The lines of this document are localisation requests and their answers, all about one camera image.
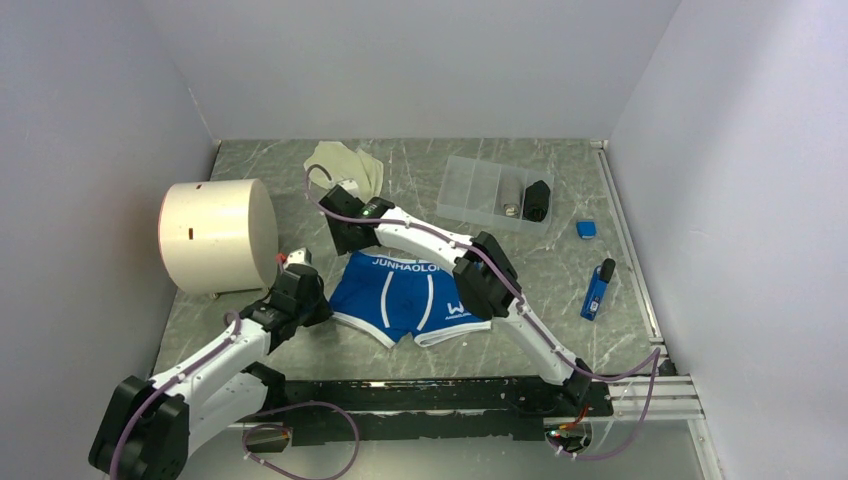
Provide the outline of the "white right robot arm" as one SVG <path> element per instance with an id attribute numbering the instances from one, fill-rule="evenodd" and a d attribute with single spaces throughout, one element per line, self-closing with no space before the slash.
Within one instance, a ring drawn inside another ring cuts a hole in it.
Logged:
<path id="1" fill-rule="evenodd" d="M 517 273 L 497 239 L 431 225 L 392 202 L 364 203 L 341 187 L 314 202 L 340 253 L 373 246 L 400 250 L 433 263 L 453 278 L 459 300 L 473 315 L 500 323 L 547 383 L 552 407 L 564 415 L 610 413 L 606 390 L 588 365 L 566 348 L 531 308 Z"/>

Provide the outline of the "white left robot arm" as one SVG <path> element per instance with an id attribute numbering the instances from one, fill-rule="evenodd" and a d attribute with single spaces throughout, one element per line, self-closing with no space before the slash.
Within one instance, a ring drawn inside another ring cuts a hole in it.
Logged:
<path id="1" fill-rule="evenodd" d="M 129 376 L 113 391 L 88 453 L 111 479 L 175 479 L 200 446 L 255 414 L 278 417 L 282 375 L 261 360 L 299 327 L 329 318 L 319 272 L 308 263 L 284 266 L 267 298 L 237 313 L 213 341 L 149 379 Z"/>

